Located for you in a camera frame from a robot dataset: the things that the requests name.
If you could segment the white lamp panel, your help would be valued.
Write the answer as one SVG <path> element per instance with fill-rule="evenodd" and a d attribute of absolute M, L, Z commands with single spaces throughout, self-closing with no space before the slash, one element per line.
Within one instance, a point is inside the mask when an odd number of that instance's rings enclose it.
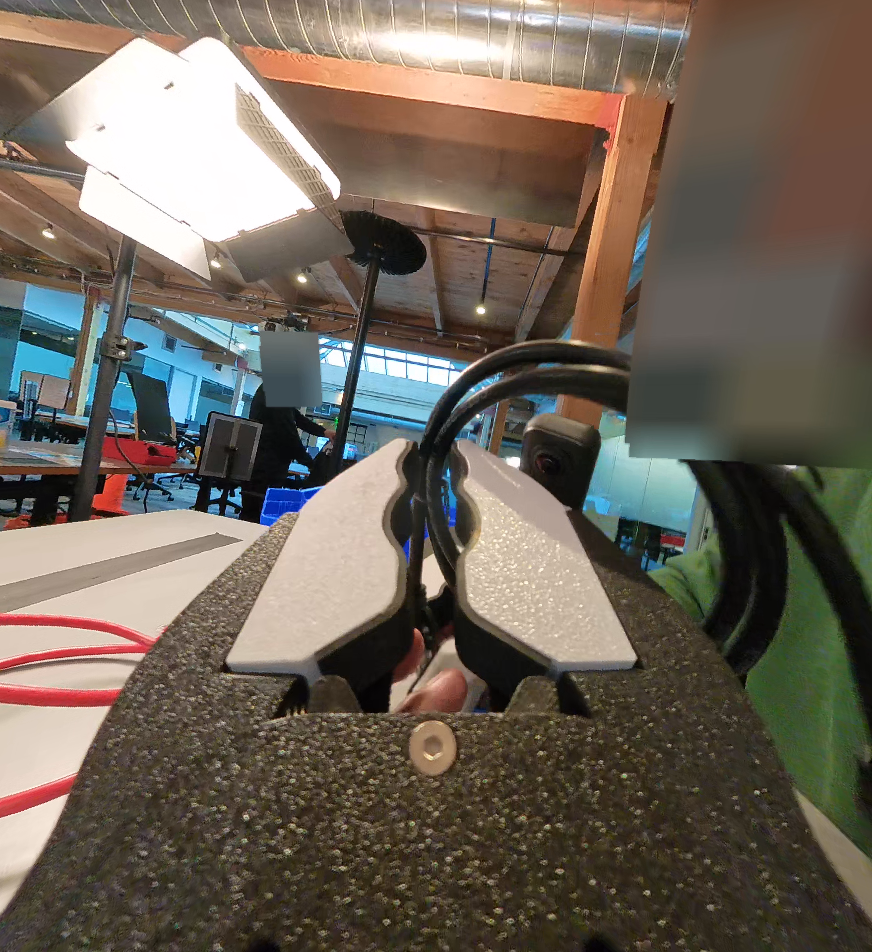
<path fill-rule="evenodd" d="M 11 132 L 85 166 L 79 205 L 203 281 L 245 283 L 351 254 L 338 175 L 224 42 L 136 38 Z"/>

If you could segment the person's right hand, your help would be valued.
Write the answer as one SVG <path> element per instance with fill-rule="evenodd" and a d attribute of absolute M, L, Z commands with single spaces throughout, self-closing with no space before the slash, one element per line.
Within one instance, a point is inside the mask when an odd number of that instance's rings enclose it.
<path fill-rule="evenodd" d="M 423 634 L 414 630 L 412 645 L 392 675 L 390 713 L 460 712 L 482 686 L 459 660 L 452 623 L 438 631 L 435 644 L 435 655 L 426 660 Z"/>

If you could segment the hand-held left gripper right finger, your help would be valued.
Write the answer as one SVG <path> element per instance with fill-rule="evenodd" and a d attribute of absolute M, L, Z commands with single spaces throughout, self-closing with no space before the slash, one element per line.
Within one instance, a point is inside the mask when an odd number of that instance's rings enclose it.
<path fill-rule="evenodd" d="M 455 646 L 480 678 L 632 669 L 633 648 L 568 509 L 469 441 L 450 453 L 456 496 Z"/>

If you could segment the black metal pole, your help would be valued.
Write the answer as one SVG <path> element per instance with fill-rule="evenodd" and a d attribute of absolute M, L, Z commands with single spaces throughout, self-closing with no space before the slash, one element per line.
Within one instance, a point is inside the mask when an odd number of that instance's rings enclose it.
<path fill-rule="evenodd" d="M 360 267 L 364 267 L 367 274 L 333 439 L 333 477 L 341 471 L 344 462 L 347 433 L 371 327 L 371 310 L 379 276 L 381 273 L 391 276 L 411 275 L 421 270 L 428 260 L 428 252 L 421 238 L 400 222 L 368 210 L 343 211 L 342 220 L 347 237 L 353 245 L 350 258 Z"/>

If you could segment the person's green jacket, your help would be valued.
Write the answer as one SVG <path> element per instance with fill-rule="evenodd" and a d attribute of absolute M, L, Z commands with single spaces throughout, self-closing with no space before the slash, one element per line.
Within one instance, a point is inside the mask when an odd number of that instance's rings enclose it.
<path fill-rule="evenodd" d="M 848 548 L 872 602 L 872 470 L 787 468 Z M 793 784 L 872 860 L 872 818 L 859 792 L 870 738 L 842 630 L 796 536 L 787 531 L 787 602 L 747 694 Z"/>

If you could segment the thin black lamp pole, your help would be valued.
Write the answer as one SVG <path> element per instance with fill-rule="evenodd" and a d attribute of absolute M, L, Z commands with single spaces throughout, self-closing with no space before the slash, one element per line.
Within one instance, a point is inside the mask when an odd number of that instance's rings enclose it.
<path fill-rule="evenodd" d="M 86 428 L 83 458 L 67 514 L 70 523 L 87 521 L 91 517 L 110 419 L 111 398 L 119 373 L 131 352 L 131 345 L 125 335 L 125 321 L 136 253 L 137 242 L 123 234 L 113 276 L 108 322 L 100 346 L 96 387 Z"/>

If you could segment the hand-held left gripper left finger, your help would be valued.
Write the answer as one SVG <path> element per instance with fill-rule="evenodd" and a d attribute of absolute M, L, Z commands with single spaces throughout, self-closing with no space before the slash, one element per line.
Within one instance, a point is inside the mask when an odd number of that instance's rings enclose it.
<path fill-rule="evenodd" d="M 382 678 L 413 642 L 405 545 L 415 443 L 395 439 L 298 514 L 227 659 L 245 674 Z"/>

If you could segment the wooden beam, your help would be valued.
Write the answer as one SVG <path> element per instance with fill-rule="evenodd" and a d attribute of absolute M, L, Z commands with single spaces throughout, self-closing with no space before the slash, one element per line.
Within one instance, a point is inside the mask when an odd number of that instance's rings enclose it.
<path fill-rule="evenodd" d="M 669 102 L 627 96 L 595 201 L 570 339 L 613 349 L 638 235 L 656 199 Z"/>

